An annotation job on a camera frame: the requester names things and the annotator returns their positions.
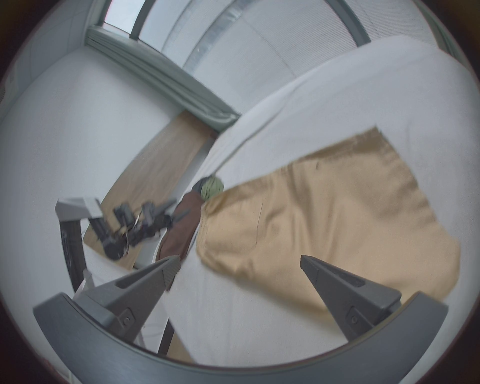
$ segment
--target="green cloth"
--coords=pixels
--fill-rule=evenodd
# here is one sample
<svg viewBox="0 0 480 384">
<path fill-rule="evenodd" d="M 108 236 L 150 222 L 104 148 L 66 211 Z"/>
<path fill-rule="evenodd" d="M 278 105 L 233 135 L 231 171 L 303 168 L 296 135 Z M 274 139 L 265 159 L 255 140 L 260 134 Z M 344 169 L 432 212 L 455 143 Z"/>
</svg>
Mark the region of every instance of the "green cloth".
<svg viewBox="0 0 480 384">
<path fill-rule="evenodd" d="M 91 26 L 85 44 L 110 57 L 217 132 L 224 131 L 240 117 L 203 84 L 141 41 Z"/>
<path fill-rule="evenodd" d="M 211 176 L 203 184 L 200 195 L 202 196 L 202 199 L 207 201 L 208 199 L 211 199 L 212 197 L 217 196 L 219 193 L 222 193 L 222 192 L 223 192 L 222 181 L 218 177 Z"/>
</svg>

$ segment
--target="wooden floor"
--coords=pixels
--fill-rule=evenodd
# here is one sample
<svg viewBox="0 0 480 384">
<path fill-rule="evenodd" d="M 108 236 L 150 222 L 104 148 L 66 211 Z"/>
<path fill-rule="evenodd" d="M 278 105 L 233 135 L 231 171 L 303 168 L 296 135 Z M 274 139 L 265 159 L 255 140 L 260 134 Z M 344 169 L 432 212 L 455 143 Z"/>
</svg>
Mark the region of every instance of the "wooden floor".
<svg viewBox="0 0 480 384">
<path fill-rule="evenodd" d="M 120 227 L 113 214 L 115 206 L 128 203 L 135 211 L 146 201 L 160 204 L 167 200 L 195 155 L 212 135 L 215 132 L 210 127 L 187 111 L 162 129 L 128 165 L 103 199 L 102 211 L 112 229 Z M 84 243 L 105 256 L 91 226 L 85 233 Z M 141 244 L 130 247 L 127 255 L 112 262 L 131 270 L 141 247 Z"/>
</svg>

